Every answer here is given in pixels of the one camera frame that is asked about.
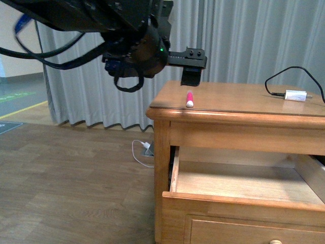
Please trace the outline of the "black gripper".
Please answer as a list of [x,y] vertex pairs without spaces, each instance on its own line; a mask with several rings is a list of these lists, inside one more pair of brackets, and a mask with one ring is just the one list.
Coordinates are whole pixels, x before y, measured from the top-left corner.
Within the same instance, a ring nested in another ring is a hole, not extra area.
[[170,51],[169,16],[173,1],[102,1],[110,18],[105,41],[117,41],[102,55],[109,75],[153,78],[165,66],[183,67],[181,85],[199,86],[207,57],[202,49]]

